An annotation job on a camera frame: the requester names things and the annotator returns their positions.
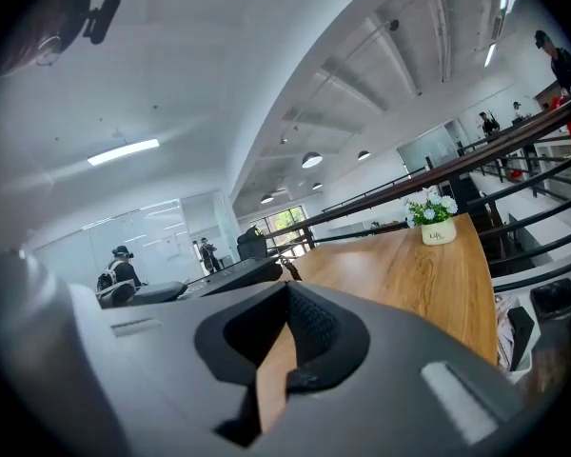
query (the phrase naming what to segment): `wooden tabletop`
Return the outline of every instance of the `wooden tabletop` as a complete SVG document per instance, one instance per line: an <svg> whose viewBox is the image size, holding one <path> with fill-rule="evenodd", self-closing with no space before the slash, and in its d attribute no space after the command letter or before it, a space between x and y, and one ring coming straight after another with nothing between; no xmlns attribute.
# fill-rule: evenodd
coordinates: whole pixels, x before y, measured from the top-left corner
<svg viewBox="0 0 571 457"><path fill-rule="evenodd" d="M491 276L467 214L453 219L457 238L423 244L420 228L346 244L323 244L297 259L301 278L416 313L481 355L497 361L497 322ZM291 280L288 271L282 280ZM258 371L263 429L286 404L286 374L296 367L291 333L284 329Z"/></svg>

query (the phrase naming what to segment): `black cap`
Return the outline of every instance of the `black cap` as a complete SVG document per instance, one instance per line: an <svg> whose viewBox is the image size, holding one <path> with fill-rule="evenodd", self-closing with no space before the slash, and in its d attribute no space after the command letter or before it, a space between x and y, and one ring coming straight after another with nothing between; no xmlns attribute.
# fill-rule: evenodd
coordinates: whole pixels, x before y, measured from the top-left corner
<svg viewBox="0 0 571 457"><path fill-rule="evenodd" d="M114 257L128 257L129 259L133 257L133 254L129 253L127 246L119 246L112 250Z"/></svg>
<svg viewBox="0 0 571 457"><path fill-rule="evenodd" d="M548 34L546 34L543 30L538 30L535 32L535 45L537 46L538 50L540 50L543 44L546 42L552 42L548 37Z"/></svg>

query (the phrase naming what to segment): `metal railing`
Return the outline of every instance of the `metal railing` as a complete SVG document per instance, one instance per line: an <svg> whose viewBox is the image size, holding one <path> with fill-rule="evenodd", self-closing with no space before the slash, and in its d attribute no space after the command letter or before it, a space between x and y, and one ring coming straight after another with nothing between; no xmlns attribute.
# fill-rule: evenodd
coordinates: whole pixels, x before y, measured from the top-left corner
<svg viewBox="0 0 571 457"><path fill-rule="evenodd" d="M531 119L520 122L519 124L499 132L498 134L494 134L489 138L483 139L464 148L460 148L460 150L463 151L463 155L456 160L433 169L429 164L430 170L421 174L416 174L418 171L414 171L411 175L416 175L411 177L411 179L401 183L396 183L402 179L398 178L398 180L391 182L393 183L392 186L387 184L385 185L387 188L383 186L367 191L366 193L362 193L338 205L324 209L321 214L306 219L295 226L272 232L267 236L267 238L277 237L293 230L301 230L304 234L302 236L303 239L299 238L300 241L299 239L296 240L299 241L299 243L305 243L311 248L314 248L315 244L322 242L365 237L366 235L380 234L394 229L405 229L407 228L406 224L396 224L385 228L375 228L323 239L314 239L310 230L311 227L329 222L330 220L341 218L365 209L371 209L378 205L407 196L425 187L448 182L452 194L459 205L460 212L470 211L470 213L477 215L478 212L482 213L482 210L486 209L486 206L491 210L491 215L489 215L489 221L491 222L490 228L479 230L481 242L488 242L491 239L497 239L501 243L506 243L508 234L571 209L571 197L561 194L561 191L554 191L550 187L546 187L546 184L544 183L546 180L550 180L571 187L571 178L559 175L560 173L571 169L571 157L535 157L528 155L526 152L522 152L525 150L525 146L533 144L541 145L548 142L564 141L568 141L570 143L571 136L545 137L552 131L566 125L568 122L571 122L571 101L559 109L542 112ZM519 154L518 156L505 157L506 154L513 153L515 151ZM516 168L515 165L509 165L510 161L520 161L521 163L525 163L526 169ZM534 171L532 166L538 165L539 162L543 162L546 165L554 164L555 166L548 170ZM507 186L507 188L493 194L469 199L465 194L462 175L474 170L479 170L484 175L495 175L496 177L499 177L502 182L509 182L511 184ZM519 171L520 174L525 174L527 177L522 180L508 177L507 172L514 170ZM499 215L496 215L497 210L495 202L506 196L522 191L523 189L530 189L534 195L537 195L538 193L549 195L552 198L559 200L561 203L551 209L547 209L546 211L517 220L509 225L503 225L501 219L499 219ZM505 252L505 255L502 255L502 257L498 259L488 259L487 262L491 268L509 268L519 265L522 260L532 259L570 243L571 233L554 242L537 248L532 248L527 251L516 252L516 245L502 245L502 252ZM543 273L539 276L528 277L517 281L516 283L507 283L495 286L494 290L495 292L501 292L512 289L512 287L522 288L552 279L570 271L571 264L548 273Z"/></svg>

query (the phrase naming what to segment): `flower pot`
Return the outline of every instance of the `flower pot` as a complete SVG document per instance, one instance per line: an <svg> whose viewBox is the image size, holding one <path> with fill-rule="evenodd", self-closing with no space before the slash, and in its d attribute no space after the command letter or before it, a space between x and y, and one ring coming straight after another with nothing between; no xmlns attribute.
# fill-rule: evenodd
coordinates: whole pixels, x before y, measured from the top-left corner
<svg viewBox="0 0 571 457"><path fill-rule="evenodd" d="M439 246L448 244L457 237L457 229L452 218L431 225L421 225L423 243L427 246Z"/></svg>

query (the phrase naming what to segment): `potted plant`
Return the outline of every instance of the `potted plant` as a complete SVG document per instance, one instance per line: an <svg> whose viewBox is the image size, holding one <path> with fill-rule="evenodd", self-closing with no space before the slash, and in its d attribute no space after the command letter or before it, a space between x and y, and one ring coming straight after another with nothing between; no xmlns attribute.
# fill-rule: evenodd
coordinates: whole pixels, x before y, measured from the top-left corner
<svg viewBox="0 0 571 457"><path fill-rule="evenodd" d="M408 225L421 226L424 244L428 246L448 244L457 237L452 219L457 213L457 203L450 196L440 196L430 191L424 203L407 201L405 206L412 217Z"/></svg>

